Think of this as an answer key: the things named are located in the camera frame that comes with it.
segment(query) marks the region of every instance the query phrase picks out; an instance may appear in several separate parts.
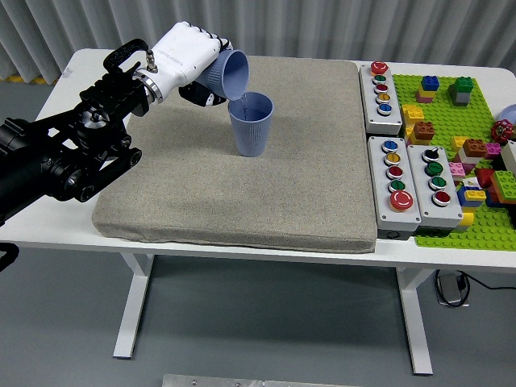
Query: blue plastic cup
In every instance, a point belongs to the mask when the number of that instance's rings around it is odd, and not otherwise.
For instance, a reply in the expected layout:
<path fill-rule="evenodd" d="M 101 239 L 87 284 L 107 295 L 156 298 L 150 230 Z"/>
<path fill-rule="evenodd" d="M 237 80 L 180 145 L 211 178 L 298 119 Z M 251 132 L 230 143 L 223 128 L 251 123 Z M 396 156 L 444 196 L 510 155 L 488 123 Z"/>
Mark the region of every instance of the blue plastic cup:
<path fill-rule="evenodd" d="M 236 147 L 242 156 L 261 155 L 267 145 L 274 103 L 265 94 L 248 91 L 227 105 Z"/>
<path fill-rule="evenodd" d="M 220 97 L 234 101 L 249 83 L 248 58 L 240 50 L 225 50 L 196 79 Z"/>

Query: large red button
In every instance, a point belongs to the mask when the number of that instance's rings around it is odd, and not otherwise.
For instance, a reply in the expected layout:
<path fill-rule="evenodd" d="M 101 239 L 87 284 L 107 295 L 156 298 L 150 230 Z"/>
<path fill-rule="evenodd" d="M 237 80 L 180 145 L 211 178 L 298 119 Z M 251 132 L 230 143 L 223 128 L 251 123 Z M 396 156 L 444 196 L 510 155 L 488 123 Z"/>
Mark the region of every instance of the large red button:
<path fill-rule="evenodd" d="M 396 210 L 408 210 L 413 204 L 412 195 L 404 190 L 394 191 L 390 194 L 390 205 Z"/>
<path fill-rule="evenodd" d="M 372 62 L 371 71 L 373 74 L 383 74 L 389 69 L 389 66 L 384 62 Z"/>

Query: table top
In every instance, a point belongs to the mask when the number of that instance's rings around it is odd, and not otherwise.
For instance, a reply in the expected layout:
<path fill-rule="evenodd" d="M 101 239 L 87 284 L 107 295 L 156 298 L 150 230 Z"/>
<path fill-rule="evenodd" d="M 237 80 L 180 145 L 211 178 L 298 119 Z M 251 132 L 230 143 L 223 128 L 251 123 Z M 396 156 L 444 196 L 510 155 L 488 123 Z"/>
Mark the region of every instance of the table top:
<path fill-rule="evenodd" d="M 103 73 L 102 61 L 110 50 L 85 49 L 76 52 L 63 72 L 38 119 L 69 110 L 79 103 L 79 93 Z M 144 61 L 138 53 L 133 56 Z M 508 105 L 516 104 L 516 77 L 508 70 L 436 64 L 389 63 L 393 73 L 474 77 L 496 118 Z M 282 260 L 326 264 L 359 264 L 414 268 L 482 268 L 516 272 L 516 252 L 421 248 L 414 238 L 408 241 L 377 241 L 369 254 L 291 252 L 263 248 L 220 247 L 187 243 L 140 243 L 106 238 L 91 221 L 97 197 L 86 203 L 58 202 L 43 197 L 0 227 L 0 241 L 20 247 L 89 250 L 100 252 L 152 253 L 170 256 L 206 256 L 249 260 Z"/>

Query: gray fabric pad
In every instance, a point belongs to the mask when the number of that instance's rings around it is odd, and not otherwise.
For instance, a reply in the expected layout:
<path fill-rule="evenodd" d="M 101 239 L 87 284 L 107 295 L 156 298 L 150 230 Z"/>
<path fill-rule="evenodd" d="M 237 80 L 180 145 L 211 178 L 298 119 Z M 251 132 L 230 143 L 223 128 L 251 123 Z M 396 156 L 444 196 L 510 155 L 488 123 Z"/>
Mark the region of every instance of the gray fabric pad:
<path fill-rule="evenodd" d="M 275 103 L 265 152 L 240 156 L 227 103 L 176 90 L 127 132 L 143 159 L 104 189 L 105 236 L 308 252 L 372 252 L 377 225 L 356 66 L 249 57 L 248 90 Z"/>

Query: green lego baseplate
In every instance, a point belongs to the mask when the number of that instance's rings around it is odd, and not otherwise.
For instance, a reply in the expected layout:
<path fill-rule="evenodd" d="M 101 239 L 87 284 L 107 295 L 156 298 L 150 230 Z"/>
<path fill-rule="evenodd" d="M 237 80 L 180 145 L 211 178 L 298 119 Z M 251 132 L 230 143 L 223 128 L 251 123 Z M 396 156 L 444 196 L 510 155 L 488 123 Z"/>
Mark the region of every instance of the green lego baseplate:
<path fill-rule="evenodd" d="M 495 120 L 475 79 L 470 103 L 467 106 L 454 106 L 447 90 L 449 85 L 455 83 L 456 77 L 439 77 L 439 89 L 433 102 L 418 103 L 415 94 L 422 77 L 393 75 L 400 106 L 420 106 L 425 115 L 424 121 L 434 124 L 435 135 L 431 145 L 446 149 L 447 158 L 452 161 L 456 155 L 452 149 L 452 138 L 455 136 L 491 142 L 491 127 Z M 477 167 L 491 168 L 491 161 L 482 159 Z M 474 170 L 468 176 L 474 177 Z M 516 230 L 512 227 L 507 210 L 487 207 L 485 204 L 476 210 L 473 225 L 466 231 L 453 231 L 446 237 L 417 235 L 415 240 L 418 246 L 426 248 L 516 251 Z"/>

